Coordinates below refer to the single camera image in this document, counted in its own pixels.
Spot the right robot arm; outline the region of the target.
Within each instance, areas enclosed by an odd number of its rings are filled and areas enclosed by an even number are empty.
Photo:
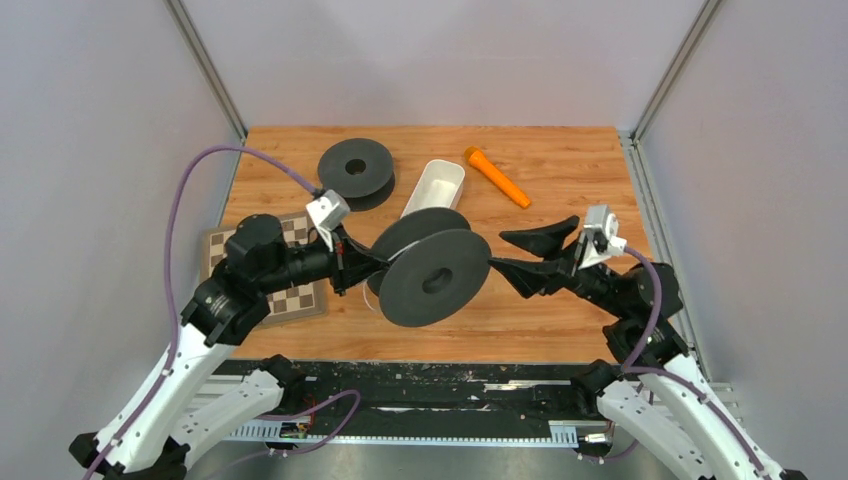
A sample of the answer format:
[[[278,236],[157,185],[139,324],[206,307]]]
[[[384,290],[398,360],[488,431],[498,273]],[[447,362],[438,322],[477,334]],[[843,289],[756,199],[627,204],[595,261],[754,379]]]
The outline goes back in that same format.
[[[629,433],[679,479],[802,479],[741,427],[670,324],[683,302],[673,267],[648,260],[618,233],[606,206],[586,218],[503,231],[534,261],[493,258],[524,298],[567,290],[615,317],[603,328],[616,362],[596,360],[571,380],[571,403]]]

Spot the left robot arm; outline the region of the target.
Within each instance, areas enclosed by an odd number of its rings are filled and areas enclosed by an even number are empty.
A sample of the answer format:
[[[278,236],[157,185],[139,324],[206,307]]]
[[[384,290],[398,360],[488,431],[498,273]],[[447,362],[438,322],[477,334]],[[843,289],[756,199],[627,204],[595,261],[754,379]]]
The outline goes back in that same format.
[[[182,479],[225,436],[276,408],[300,410],[306,388],[281,355],[265,359],[245,381],[193,412],[186,409],[209,376],[269,313],[268,297],[327,279],[345,291],[388,268],[386,259],[350,238],[343,227],[321,240],[290,247],[278,218],[244,219],[225,243],[225,257],[178,317],[173,339],[142,387],[98,432],[69,447],[84,476]]]

